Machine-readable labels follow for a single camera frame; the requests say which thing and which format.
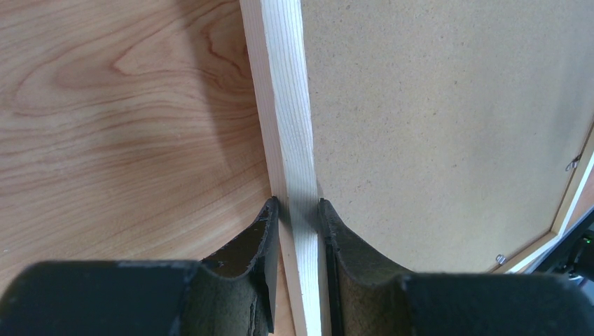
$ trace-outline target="screw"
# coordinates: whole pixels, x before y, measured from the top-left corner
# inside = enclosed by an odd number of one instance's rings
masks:
[[[568,172],[568,171],[570,171],[570,170],[572,170],[572,169],[576,169],[576,168],[577,168],[577,164],[578,164],[578,162],[580,161],[580,159],[581,159],[581,155],[578,155],[578,156],[576,156],[576,158],[575,158],[575,159],[573,159],[573,161],[571,161],[571,162],[570,162],[570,163],[567,165],[567,167],[565,167],[565,171],[566,171],[566,172]]]
[[[505,255],[502,254],[497,255],[497,258],[495,258],[495,260],[497,260],[497,263],[500,265],[503,265],[507,261]]]

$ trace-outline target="pine wood board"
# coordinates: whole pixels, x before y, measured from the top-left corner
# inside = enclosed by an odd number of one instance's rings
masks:
[[[417,271],[482,272],[549,241],[594,114],[593,13],[587,1],[304,1],[324,196]]]
[[[270,195],[238,1],[0,2],[0,292],[38,260],[201,259]]]
[[[299,0],[241,0],[279,240],[297,335],[329,333],[325,255],[318,235],[308,76]]]

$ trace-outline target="wooden strip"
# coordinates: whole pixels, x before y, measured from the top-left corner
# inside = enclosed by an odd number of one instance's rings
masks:
[[[542,253],[553,247],[559,241],[559,238],[560,236],[553,232],[545,234],[536,242],[516,254],[506,264],[497,268],[494,273],[516,273],[520,271]]]
[[[40,260],[199,260],[270,197],[239,1],[2,1],[0,26],[0,294]]]
[[[592,172],[592,166],[594,166],[594,136],[592,136],[592,131],[590,130],[586,145],[581,154],[581,159],[574,170],[572,179],[565,192],[565,197],[559,207],[559,212],[553,222],[552,233],[559,235],[565,233],[567,224],[574,213],[581,192],[583,191],[583,187],[586,185],[588,177]]]
[[[282,257],[297,335],[322,333],[317,184],[301,3],[241,0]]]
[[[574,225],[579,223],[583,216],[590,212],[592,207],[594,207],[594,175],[590,172],[590,177],[588,178],[586,185],[583,187],[579,201],[577,202],[574,213],[567,224],[567,229],[564,234],[567,234],[568,230],[571,230]]]
[[[593,166],[594,136],[592,136],[592,132],[590,130],[590,134],[586,140],[586,145],[582,150],[581,159],[569,181],[569,185],[565,191],[565,196],[561,201],[559,211],[557,212],[555,220],[553,221],[551,231],[515,255],[505,265],[498,267],[495,270],[496,273],[523,272],[523,270],[536,258],[538,258],[542,253],[545,253],[549,248],[553,247],[555,243],[561,239],[565,231],[568,229],[567,224],[573,217],[574,210],[576,209],[576,205],[578,204],[582,191],[586,186],[586,182],[588,181],[588,177],[592,172]]]

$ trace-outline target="particleboard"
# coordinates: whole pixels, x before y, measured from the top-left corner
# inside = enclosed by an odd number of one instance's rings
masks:
[[[568,184],[594,115],[594,4],[302,10],[317,178],[350,228],[416,271],[486,271],[557,236],[591,168]]]
[[[2,1],[0,75],[0,293],[38,260],[201,259],[270,196],[239,1]]]

